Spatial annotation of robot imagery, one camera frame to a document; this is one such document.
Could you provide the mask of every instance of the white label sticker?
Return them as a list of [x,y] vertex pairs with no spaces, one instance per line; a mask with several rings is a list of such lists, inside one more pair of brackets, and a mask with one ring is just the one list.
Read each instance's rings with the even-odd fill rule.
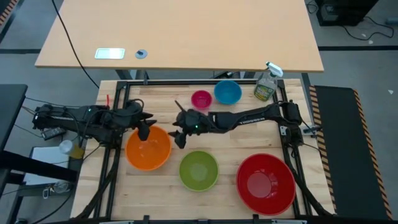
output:
[[97,49],[95,59],[123,59],[124,49]]

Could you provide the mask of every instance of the blue bowl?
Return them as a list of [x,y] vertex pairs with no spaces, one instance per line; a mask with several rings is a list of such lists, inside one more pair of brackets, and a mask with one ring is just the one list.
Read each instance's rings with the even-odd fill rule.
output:
[[241,99],[242,89],[234,81],[223,80],[215,86],[214,95],[220,103],[232,105]]

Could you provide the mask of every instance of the yellow black striped tape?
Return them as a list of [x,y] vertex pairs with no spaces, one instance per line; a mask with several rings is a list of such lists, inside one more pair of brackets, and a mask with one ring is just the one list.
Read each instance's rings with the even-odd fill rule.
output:
[[[319,112],[317,90],[315,89],[314,86],[309,86],[309,88],[310,88],[310,99],[311,99],[311,105],[312,105],[312,111],[313,111],[313,122],[316,125],[321,126],[322,122],[321,122],[321,114]],[[328,187],[329,187],[331,202],[333,203],[333,208],[336,211],[336,202],[335,202],[335,196],[333,194],[333,183],[331,181],[328,153],[326,150],[325,139],[323,138],[322,131],[317,132],[317,143],[318,143],[318,148],[319,148],[320,155],[321,155],[323,171],[325,172],[326,182],[328,183]]]
[[368,141],[369,153],[370,153],[371,159],[373,161],[374,172],[376,174],[377,181],[379,182],[379,188],[380,188],[381,197],[382,197],[382,199],[384,201],[384,206],[386,208],[387,216],[388,216],[388,218],[390,220],[392,220],[392,213],[391,213],[390,205],[389,205],[388,200],[387,200],[386,191],[384,190],[384,184],[383,184],[383,181],[381,179],[381,173],[380,173],[380,170],[379,170],[379,165],[377,164],[376,153],[374,152],[372,141],[371,141],[371,137],[370,137],[370,134],[369,134],[369,131],[368,131],[368,126],[366,125],[365,115],[363,114],[361,100],[359,99],[359,95],[358,95],[358,92],[356,90],[354,90],[354,95],[355,95],[355,100],[356,100],[357,105],[358,105],[358,111],[359,111],[359,116],[361,117],[363,131],[364,131],[364,134],[366,136],[366,140]]
[[11,0],[8,6],[4,9],[4,11],[0,14],[0,26],[6,22],[7,17],[11,15],[12,10],[17,5],[18,0]]

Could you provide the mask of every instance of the orange bowl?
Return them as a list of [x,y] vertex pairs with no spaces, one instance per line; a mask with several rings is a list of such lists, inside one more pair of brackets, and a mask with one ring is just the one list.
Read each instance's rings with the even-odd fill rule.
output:
[[127,141],[126,150],[124,150],[127,161],[135,168],[144,171],[162,166],[172,151],[172,143],[165,130],[158,126],[151,126],[149,131],[148,139],[141,141],[136,129]]

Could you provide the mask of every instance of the wooden tabletop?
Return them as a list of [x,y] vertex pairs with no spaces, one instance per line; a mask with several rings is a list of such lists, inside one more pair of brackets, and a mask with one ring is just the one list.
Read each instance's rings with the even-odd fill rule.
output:
[[[60,14],[87,68],[323,71],[304,0],[64,0]],[[126,52],[97,60],[98,48]],[[79,67],[59,18],[35,65]]]
[[[310,115],[300,80],[286,80],[285,85],[288,98],[299,105],[303,119],[309,124]],[[253,85],[241,85],[241,87],[243,97],[236,105],[226,106],[216,102],[211,105],[210,110],[239,112],[268,104],[253,96]],[[116,81],[102,81],[97,104],[106,104],[106,95],[109,95],[112,105],[115,88]],[[175,131],[176,127],[172,126],[172,123],[175,121],[179,108],[174,100],[178,100],[185,108],[191,108],[190,96],[195,90],[208,90],[212,93],[213,88],[213,85],[133,86],[130,98],[144,100],[144,111],[154,114],[154,119],[158,120],[155,125],[167,131]],[[123,148],[131,133],[124,135]],[[304,142],[317,146],[315,139],[310,137],[304,137]],[[86,147],[86,154],[97,146],[96,141],[90,140]],[[129,165],[124,149],[122,150],[112,220],[142,220],[144,215],[150,215],[150,219],[154,220],[252,218],[254,212],[245,206],[236,190],[235,177],[238,166],[245,158],[257,153],[269,153],[283,160],[278,127],[273,121],[239,126],[226,134],[191,136],[187,138],[185,149],[179,149],[173,142],[168,161],[159,169],[150,172],[139,171]],[[220,166],[217,183],[206,192],[192,192],[186,189],[178,177],[178,166],[182,157],[195,150],[211,153]],[[299,150],[308,188],[329,212],[334,212],[319,152],[308,146],[301,146]],[[73,202],[72,217],[83,210],[98,188],[103,154],[104,149],[97,150],[82,165]],[[301,191],[298,187],[296,188],[300,211],[303,213]],[[105,193],[102,215],[104,215],[107,200],[108,193]],[[281,218],[293,216],[292,207],[278,215]]]

